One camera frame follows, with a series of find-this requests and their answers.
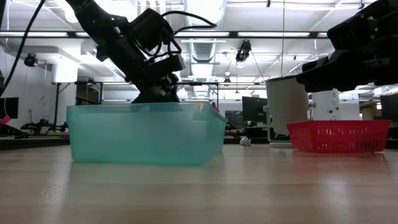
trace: computer monitor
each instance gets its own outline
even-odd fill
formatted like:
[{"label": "computer monitor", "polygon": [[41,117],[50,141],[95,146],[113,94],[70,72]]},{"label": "computer monitor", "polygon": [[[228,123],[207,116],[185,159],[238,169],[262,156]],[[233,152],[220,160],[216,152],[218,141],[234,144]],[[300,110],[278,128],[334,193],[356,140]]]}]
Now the computer monitor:
[{"label": "computer monitor", "polygon": [[398,94],[380,96],[383,119],[398,121]]},{"label": "computer monitor", "polygon": [[243,120],[267,122],[267,113],[263,111],[263,107],[268,105],[268,100],[257,97],[242,97]]}]

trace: translucent plastic container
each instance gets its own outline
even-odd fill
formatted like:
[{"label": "translucent plastic container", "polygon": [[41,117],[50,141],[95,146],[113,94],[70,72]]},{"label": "translucent plastic container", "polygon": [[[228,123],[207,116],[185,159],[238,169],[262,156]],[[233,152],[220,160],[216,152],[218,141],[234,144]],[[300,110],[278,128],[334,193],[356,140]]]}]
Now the translucent plastic container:
[{"label": "translucent plastic container", "polygon": [[223,149],[208,103],[69,106],[67,122],[77,162],[199,165]]}]

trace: white device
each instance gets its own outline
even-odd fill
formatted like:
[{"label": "white device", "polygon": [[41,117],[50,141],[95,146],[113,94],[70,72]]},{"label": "white device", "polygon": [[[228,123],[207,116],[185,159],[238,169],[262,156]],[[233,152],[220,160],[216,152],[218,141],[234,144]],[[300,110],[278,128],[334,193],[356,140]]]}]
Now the white device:
[{"label": "white device", "polygon": [[312,102],[316,104],[313,109],[315,121],[340,120],[340,99],[338,90],[312,93]]},{"label": "white device", "polygon": [[266,81],[268,108],[277,134],[288,135],[286,124],[307,120],[308,94],[295,76]]}]

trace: cable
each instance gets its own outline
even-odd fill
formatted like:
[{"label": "cable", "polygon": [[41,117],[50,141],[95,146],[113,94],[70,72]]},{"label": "cable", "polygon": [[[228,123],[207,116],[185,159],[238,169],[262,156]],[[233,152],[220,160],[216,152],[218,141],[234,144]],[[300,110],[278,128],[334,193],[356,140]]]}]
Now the cable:
[{"label": "cable", "polygon": [[41,8],[43,7],[44,2],[45,2],[45,0],[40,0],[39,5],[37,6],[35,12],[33,13],[32,18],[30,19],[30,21],[29,21],[29,23],[28,23],[28,25],[27,25],[27,27],[26,27],[24,36],[22,37],[22,40],[21,40],[21,45],[19,46],[18,53],[17,53],[17,55],[16,55],[16,57],[15,57],[14,64],[12,64],[12,68],[11,68],[10,74],[8,75],[6,84],[4,85],[4,91],[3,91],[2,93],[0,93],[0,97],[1,97],[1,95],[6,91],[7,86],[8,86],[8,84],[10,83],[12,76],[14,75],[15,69],[17,68],[17,64],[18,64],[19,58],[21,57],[21,54],[22,54],[22,49],[23,49],[24,46],[25,46],[25,41],[26,41],[27,35],[28,35],[28,33],[29,33],[29,31],[30,31],[30,28],[32,27],[32,24],[33,24],[33,22],[35,21],[37,15],[38,15],[38,13],[39,13],[39,11],[40,11]]},{"label": "cable", "polygon": [[206,22],[207,24],[209,24],[211,26],[214,26],[214,27],[217,26],[216,24],[210,22],[208,19],[205,19],[202,16],[198,16],[198,15],[195,15],[195,14],[192,14],[192,13],[189,13],[189,12],[183,12],[183,11],[169,11],[169,12],[163,13],[162,17],[168,16],[168,15],[171,15],[171,14],[180,14],[180,15],[184,15],[184,16],[194,17],[194,18],[199,19],[199,20],[201,20],[203,22]]},{"label": "cable", "polygon": [[207,24],[209,24],[208,26],[186,26],[186,27],[183,27],[183,28],[179,28],[178,30],[176,30],[176,31],[174,32],[174,35],[175,35],[175,34],[178,34],[179,32],[181,32],[181,31],[183,31],[183,30],[187,30],[187,29],[211,29],[211,28],[217,27],[216,24],[210,22],[208,19],[205,19],[205,18],[203,18],[203,17],[201,17],[201,16],[198,16],[198,15],[195,15],[195,14],[192,14],[192,13],[189,13],[189,12],[183,12],[183,11],[169,11],[169,12],[163,13],[163,14],[162,14],[162,17],[168,16],[168,15],[171,15],[171,14],[180,14],[180,15],[184,15],[184,16],[190,16],[190,17],[199,19],[199,20],[201,20],[201,21],[206,22]]},{"label": "cable", "polygon": [[262,79],[264,80],[264,82],[265,82],[265,81],[266,81],[266,79],[265,79],[265,78],[264,78],[264,76],[262,75],[261,69],[260,69],[259,65],[257,64],[256,57],[254,56],[254,53],[253,53],[253,51],[250,51],[250,52],[251,52],[251,55],[253,55],[254,62],[256,63],[257,69],[258,69],[258,70],[259,70],[259,72],[260,72],[261,78],[262,78]]}]

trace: crumpled paper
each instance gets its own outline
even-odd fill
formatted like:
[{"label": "crumpled paper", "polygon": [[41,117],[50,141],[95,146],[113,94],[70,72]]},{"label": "crumpled paper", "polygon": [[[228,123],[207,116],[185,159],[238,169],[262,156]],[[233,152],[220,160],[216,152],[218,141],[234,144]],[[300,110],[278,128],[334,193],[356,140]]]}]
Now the crumpled paper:
[{"label": "crumpled paper", "polygon": [[243,136],[243,137],[241,138],[239,144],[240,144],[241,146],[247,146],[247,147],[249,147],[249,146],[251,146],[251,140],[248,139],[248,137]]}]

